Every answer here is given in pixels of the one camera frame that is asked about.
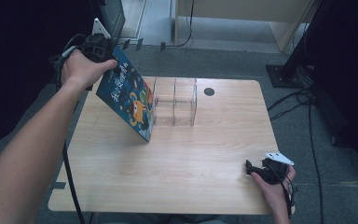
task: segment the children's book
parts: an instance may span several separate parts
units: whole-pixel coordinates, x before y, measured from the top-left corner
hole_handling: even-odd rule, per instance
[[[118,69],[103,75],[97,95],[146,141],[153,127],[153,95],[123,51],[116,47]]]

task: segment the human arm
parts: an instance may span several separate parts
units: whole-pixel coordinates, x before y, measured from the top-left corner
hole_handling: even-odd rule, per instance
[[[82,92],[108,69],[74,50],[62,69],[61,89],[14,136],[0,155],[0,223],[32,223],[62,154]]]
[[[296,176],[295,168],[291,165],[287,166],[288,173],[286,175],[286,181],[283,181],[283,185],[286,189],[289,189],[289,182],[293,181]],[[263,196],[271,208],[272,218],[275,224],[287,224],[290,223],[287,204],[283,193],[282,185],[275,184],[270,185],[266,183],[260,175],[256,172],[251,173],[251,176],[255,183],[262,189]]]

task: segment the light wood surface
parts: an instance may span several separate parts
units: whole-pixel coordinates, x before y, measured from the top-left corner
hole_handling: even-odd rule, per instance
[[[197,90],[194,126],[156,126],[149,143],[89,93],[68,149],[83,211],[269,213],[243,167],[278,151],[259,84],[198,78]],[[67,182],[64,167],[57,181]],[[48,207],[75,211],[68,185]]]
[[[193,0],[175,0],[175,44],[179,33],[178,17],[191,15]],[[314,0],[197,0],[193,17],[230,20],[270,21],[269,26],[280,51],[307,17]]]

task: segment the table top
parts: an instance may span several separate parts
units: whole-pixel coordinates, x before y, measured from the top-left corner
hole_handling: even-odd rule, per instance
[[[68,148],[83,211],[269,214],[244,171],[246,160],[260,167],[265,152],[278,151],[258,82],[197,78],[194,126],[155,126],[149,143],[95,95],[96,86]],[[57,182],[67,182],[63,166]],[[48,207],[75,211],[68,185],[52,191]]]

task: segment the gray carpet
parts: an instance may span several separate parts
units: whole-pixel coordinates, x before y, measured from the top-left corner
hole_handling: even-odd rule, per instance
[[[266,106],[272,105],[291,92],[298,91],[274,89],[269,81],[265,65],[284,64],[289,57],[286,54],[178,48],[159,51],[156,47],[142,47],[138,51],[130,47],[124,52],[143,76],[257,80],[261,85]],[[54,86],[47,85],[24,115],[19,127],[53,94]],[[295,98],[289,99],[272,109],[269,114],[273,116],[296,104]],[[81,107],[82,104],[76,111],[68,134],[69,139],[76,127],[76,119]],[[315,154],[322,179],[324,223],[358,223],[358,153],[350,147],[331,146],[329,129],[317,105],[311,107],[310,117]],[[296,163],[295,185],[298,194],[292,223],[320,223],[318,179],[310,146],[309,107],[301,106],[271,123],[280,151]],[[0,141],[0,151],[13,133]],[[51,190],[46,194],[39,212],[38,223],[78,223],[76,213],[48,210],[50,193]],[[86,219],[89,216],[90,213],[85,213]],[[241,216],[241,223],[272,223],[272,220],[269,216]]]

